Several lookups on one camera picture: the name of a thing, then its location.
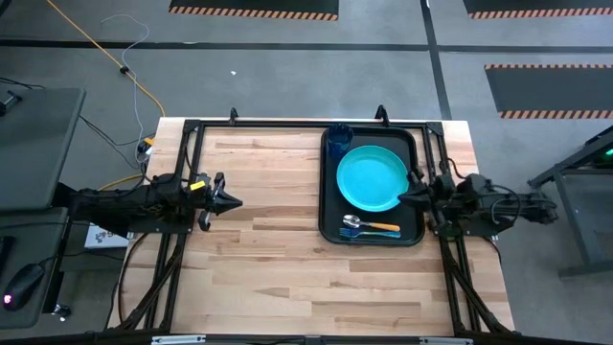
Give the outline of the black aluminium table frame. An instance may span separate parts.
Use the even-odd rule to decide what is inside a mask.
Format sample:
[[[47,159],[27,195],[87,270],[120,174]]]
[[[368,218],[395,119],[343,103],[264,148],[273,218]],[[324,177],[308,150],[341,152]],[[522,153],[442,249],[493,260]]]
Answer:
[[[319,231],[323,126],[209,127],[188,137],[192,163],[224,173],[241,206],[187,237],[155,321],[208,344],[407,342],[454,334],[440,245],[348,246]]]

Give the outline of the grey side table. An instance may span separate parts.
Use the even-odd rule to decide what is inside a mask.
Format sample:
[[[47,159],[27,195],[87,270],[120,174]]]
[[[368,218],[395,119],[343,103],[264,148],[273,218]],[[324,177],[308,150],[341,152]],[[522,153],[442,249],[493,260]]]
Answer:
[[[613,235],[613,126],[590,138],[569,157],[528,181],[538,189],[552,182],[581,257],[581,264],[562,268],[560,278],[613,272],[599,235]]]

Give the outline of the silver frame bracket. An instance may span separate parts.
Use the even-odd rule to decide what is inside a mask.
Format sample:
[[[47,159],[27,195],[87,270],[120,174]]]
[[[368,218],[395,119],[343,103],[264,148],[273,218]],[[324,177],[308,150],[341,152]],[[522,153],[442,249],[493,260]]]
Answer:
[[[460,337],[423,336],[420,345],[474,345],[472,339]]]
[[[181,334],[154,336],[150,345],[204,345],[205,343],[205,334]]]

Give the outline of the black hazard-striped floor mat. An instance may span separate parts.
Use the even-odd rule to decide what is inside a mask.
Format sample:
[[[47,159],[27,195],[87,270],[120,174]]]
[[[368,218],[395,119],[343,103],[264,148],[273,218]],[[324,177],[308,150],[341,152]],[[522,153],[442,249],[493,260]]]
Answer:
[[[170,0],[169,12],[210,16],[337,21],[339,0]]]
[[[612,64],[488,64],[485,72],[503,119],[613,119]]]
[[[613,15],[613,0],[463,0],[471,19]]]

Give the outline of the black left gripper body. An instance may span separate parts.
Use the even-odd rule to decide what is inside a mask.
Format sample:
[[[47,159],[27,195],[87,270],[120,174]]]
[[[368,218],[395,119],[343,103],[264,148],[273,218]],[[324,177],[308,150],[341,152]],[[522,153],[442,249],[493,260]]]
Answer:
[[[203,181],[205,186],[205,210],[210,213],[219,215],[221,213],[221,206],[218,197],[224,188],[224,173],[218,172],[214,177],[205,175]]]

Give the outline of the black computer mouse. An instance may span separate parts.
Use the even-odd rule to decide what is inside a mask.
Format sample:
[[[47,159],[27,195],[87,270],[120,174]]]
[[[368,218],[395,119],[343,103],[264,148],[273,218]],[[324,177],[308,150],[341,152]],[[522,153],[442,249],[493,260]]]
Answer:
[[[45,270],[42,264],[26,264],[20,268],[4,290],[4,309],[6,311],[19,311],[24,308],[44,275]]]

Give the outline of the black plastic tray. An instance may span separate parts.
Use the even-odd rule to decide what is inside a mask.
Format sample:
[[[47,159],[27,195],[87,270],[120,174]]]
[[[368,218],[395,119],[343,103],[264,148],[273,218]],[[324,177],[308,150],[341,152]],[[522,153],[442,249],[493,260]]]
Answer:
[[[418,153],[413,135],[397,127],[355,126],[349,151],[361,146],[380,146],[391,150],[405,164],[409,174],[418,168]],[[425,233],[423,212],[401,202],[395,208],[379,213],[362,211],[352,206],[340,193],[336,184],[336,172],[340,160],[332,159],[328,151],[328,132],[321,138],[319,230],[329,242],[347,245],[414,246]],[[385,222],[400,227],[400,239],[366,237],[349,239],[339,236],[340,228],[351,228],[343,222],[343,216],[355,215],[363,221]]]

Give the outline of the large grey desk top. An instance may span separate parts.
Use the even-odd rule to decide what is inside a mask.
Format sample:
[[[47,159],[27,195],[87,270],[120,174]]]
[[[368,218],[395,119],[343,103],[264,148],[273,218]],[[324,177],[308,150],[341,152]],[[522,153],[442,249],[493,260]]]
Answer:
[[[52,205],[85,97],[81,88],[0,97],[0,213]]]

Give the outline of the blue fork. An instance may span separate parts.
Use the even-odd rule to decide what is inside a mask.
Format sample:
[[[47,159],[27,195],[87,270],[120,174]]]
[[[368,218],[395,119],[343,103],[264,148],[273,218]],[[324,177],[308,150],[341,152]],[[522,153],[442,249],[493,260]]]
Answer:
[[[340,228],[339,236],[349,239],[366,238],[366,237],[381,237],[400,239],[401,234],[395,231],[364,231],[357,228]]]

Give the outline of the small grey desk top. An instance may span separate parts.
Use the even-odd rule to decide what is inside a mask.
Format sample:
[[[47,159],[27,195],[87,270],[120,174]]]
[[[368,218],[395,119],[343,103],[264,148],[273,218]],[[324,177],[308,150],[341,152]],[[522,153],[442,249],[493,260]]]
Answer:
[[[63,280],[59,266],[69,231],[69,217],[63,208],[0,215],[0,330],[30,328],[42,314],[54,311]],[[3,307],[4,290],[27,264],[42,264],[45,275],[24,308],[7,311]]]

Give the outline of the teal plate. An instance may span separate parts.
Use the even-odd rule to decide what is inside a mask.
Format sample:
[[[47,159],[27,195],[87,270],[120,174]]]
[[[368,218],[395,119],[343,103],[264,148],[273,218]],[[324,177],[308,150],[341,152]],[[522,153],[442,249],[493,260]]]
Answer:
[[[341,195],[359,210],[379,213],[399,205],[410,182],[404,162],[391,150],[361,146],[340,161],[336,184]]]

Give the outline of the blue faceted cup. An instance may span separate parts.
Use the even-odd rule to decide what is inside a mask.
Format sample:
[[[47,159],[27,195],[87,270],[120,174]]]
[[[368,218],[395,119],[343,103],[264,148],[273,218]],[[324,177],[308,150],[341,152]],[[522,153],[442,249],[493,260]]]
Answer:
[[[349,150],[353,137],[352,128],[346,124],[335,124],[328,129],[328,151],[332,159],[340,160]]]

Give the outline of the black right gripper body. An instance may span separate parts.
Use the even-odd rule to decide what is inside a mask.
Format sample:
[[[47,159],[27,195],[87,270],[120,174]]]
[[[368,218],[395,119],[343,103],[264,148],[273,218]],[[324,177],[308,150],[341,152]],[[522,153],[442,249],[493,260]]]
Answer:
[[[432,211],[446,208],[455,191],[456,185],[450,174],[437,175],[434,180],[426,186],[427,201],[424,210]]]

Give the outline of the white printed box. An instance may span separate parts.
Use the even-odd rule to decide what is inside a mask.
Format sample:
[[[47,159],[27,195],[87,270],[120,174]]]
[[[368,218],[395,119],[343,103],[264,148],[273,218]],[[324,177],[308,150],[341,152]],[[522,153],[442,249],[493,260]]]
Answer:
[[[125,248],[129,240],[110,231],[91,224],[88,227],[84,247],[86,249]]]

